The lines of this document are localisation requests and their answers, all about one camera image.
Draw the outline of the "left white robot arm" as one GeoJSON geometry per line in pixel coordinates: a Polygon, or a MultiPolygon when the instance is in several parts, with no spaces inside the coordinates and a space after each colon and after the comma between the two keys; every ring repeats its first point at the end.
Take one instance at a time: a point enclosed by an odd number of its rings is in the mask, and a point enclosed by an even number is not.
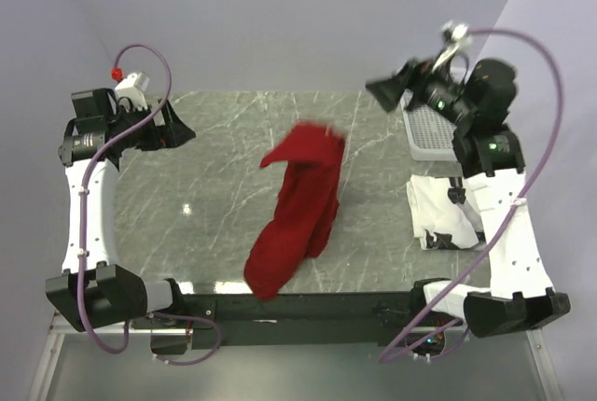
{"type": "Polygon", "coordinates": [[[74,92],[75,116],[68,121],[59,158],[70,199],[67,249],[60,276],[46,281],[46,296],[78,332],[132,321],[151,312],[164,327],[186,319],[187,306],[173,279],[148,283],[123,268],[114,230],[120,158],[127,149],[177,148],[194,139],[169,101],[136,108],[132,98],[108,88],[74,92]]]}

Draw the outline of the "red t-shirt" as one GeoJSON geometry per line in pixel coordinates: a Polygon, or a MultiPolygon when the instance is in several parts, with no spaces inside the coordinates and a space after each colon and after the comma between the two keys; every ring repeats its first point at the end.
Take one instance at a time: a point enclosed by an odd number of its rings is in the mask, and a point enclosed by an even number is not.
{"type": "Polygon", "coordinates": [[[303,261],[325,250],[339,210],[345,137],[330,126],[299,122],[260,162],[284,162],[271,221],[246,260],[243,277],[261,300],[274,299],[303,261]]]}

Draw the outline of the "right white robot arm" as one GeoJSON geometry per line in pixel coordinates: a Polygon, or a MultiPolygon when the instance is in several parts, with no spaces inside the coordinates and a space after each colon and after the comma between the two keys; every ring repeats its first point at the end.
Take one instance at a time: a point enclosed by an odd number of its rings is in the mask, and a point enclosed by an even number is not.
{"type": "Polygon", "coordinates": [[[407,111],[428,107],[453,125],[452,149],[477,201],[489,250],[487,289],[468,289],[460,280],[418,283],[422,294],[409,306],[419,325],[431,325],[445,312],[481,339],[540,329],[571,310],[538,251],[525,199],[533,180],[525,174],[520,140],[506,123],[515,80],[514,67],[496,59],[479,61],[461,82],[447,64],[410,60],[397,73],[366,84],[387,113],[410,92],[407,111]]]}

